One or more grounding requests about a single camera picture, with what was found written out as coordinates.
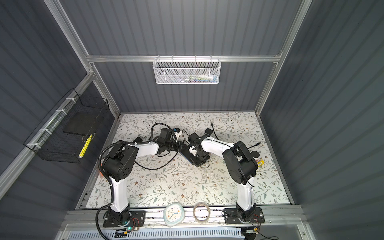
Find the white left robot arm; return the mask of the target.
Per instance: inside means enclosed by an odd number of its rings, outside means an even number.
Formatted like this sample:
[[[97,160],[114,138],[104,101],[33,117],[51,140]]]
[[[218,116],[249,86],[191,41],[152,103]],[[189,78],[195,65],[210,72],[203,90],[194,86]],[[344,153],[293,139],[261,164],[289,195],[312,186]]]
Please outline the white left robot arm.
[[[157,137],[150,136],[147,141],[137,137],[132,142],[117,141],[105,147],[98,158],[98,169],[107,179],[111,190],[111,202],[107,209],[105,224],[126,226],[136,220],[130,214],[127,197],[127,177],[131,174],[137,159],[143,156],[158,155],[164,151],[181,152],[186,145],[179,141],[179,128],[163,128]]]

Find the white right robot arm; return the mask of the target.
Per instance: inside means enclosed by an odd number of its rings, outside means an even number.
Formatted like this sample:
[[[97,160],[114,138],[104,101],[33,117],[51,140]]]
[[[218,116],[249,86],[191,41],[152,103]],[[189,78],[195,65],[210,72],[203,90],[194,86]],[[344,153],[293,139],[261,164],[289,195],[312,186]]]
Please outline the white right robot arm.
[[[224,159],[230,177],[237,183],[238,218],[248,222],[254,216],[257,207],[253,199],[253,182],[259,166],[247,146],[241,141],[226,143],[207,134],[200,137],[193,133],[188,137],[188,141],[190,160],[205,160],[210,153]]]

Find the black power adapter with cord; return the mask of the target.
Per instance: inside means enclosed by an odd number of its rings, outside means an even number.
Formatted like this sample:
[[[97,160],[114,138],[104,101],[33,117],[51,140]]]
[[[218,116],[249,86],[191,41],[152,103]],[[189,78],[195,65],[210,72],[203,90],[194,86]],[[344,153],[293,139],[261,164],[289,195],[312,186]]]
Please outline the black power adapter with cord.
[[[192,143],[192,142],[197,142],[197,141],[200,141],[200,140],[203,140],[203,139],[210,137],[213,133],[213,130],[207,128],[205,130],[205,133],[202,136],[199,136],[196,133],[192,133],[192,134],[188,135],[185,130],[184,130],[184,132],[186,133],[186,136],[184,137],[185,140],[188,141],[189,143]]]

